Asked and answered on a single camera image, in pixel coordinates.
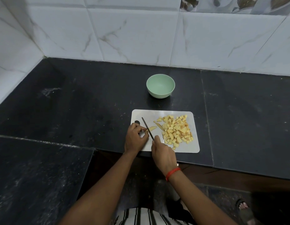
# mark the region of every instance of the white cutting board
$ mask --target white cutting board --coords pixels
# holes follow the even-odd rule
[[[157,126],[153,121],[156,121],[159,117],[164,117],[167,115],[173,115],[174,118],[181,115],[187,115],[187,123],[189,124],[190,131],[192,132],[194,140],[190,143],[181,142],[180,146],[175,149],[175,152],[188,152],[188,153],[198,153],[199,152],[199,143],[196,133],[196,127],[195,127],[195,121],[194,116],[192,112],[189,111],[165,111],[165,110],[133,110],[132,111],[132,119],[131,123],[134,123],[135,121],[139,121],[140,125],[143,127],[146,127],[142,117],[144,118],[148,128],[152,126]],[[162,130],[157,127],[154,130],[151,131],[152,136],[158,135],[161,139],[161,142],[164,142]],[[152,139],[151,136],[149,136],[149,140],[145,144],[145,147],[142,151],[151,151],[151,145],[152,145]]]

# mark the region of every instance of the bracelet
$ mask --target bracelet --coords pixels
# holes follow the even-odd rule
[[[175,172],[177,172],[178,170],[181,170],[179,167],[174,168],[173,170],[169,171],[168,174],[166,175],[166,181],[169,181],[169,177],[174,174]]]

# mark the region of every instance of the black and white striped clothing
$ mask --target black and white striped clothing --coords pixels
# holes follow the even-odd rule
[[[185,225],[180,220],[174,220],[147,208],[131,208],[119,213],[114,225]]]

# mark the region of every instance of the forearm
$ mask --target forearm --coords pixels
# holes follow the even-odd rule
[[[68,211],[60,224],[108,224],[135,155],[124,153],[115,165]]]
[[[169,181],[189,209],[197,224],[236,224],[206,197],[181,171],[172,174]]]

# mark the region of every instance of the white marble tile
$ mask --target white marble tile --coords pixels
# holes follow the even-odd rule
[[[10,9],[46,56],[103,60],[86,8]]]
[[[246,72],[284,18],[180,12],[170,66]]]
[[[7,5],[17,3],[18,6],[44,5],[56,7],[85,7],[83,0],[3,0]]]
[[[0,103],[42,57],[43,53],[0,1]]]
[[[290,76],[290,16],[255,55],[249,71]]]
[[[179,10],[181,0],[86,0],[87,8],[109,7],[143,10]]]
[[[178,12],[90,9],[105,61],[169,66]]]

